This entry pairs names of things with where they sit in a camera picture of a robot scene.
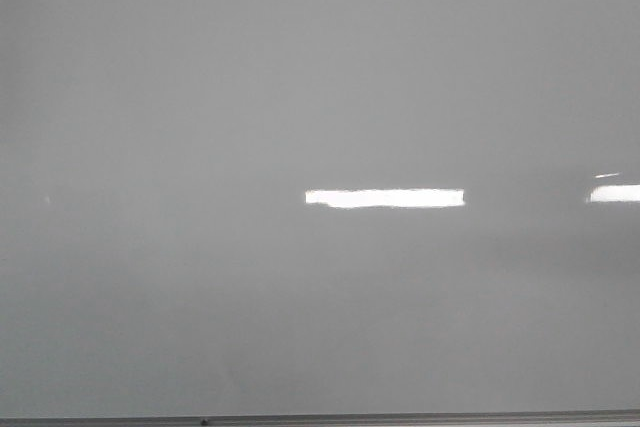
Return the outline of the white whiteboard with aluminium frame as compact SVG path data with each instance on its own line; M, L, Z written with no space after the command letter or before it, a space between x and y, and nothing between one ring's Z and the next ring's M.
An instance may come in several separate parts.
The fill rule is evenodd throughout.
M633 409L639 0L1 0L5 417Z

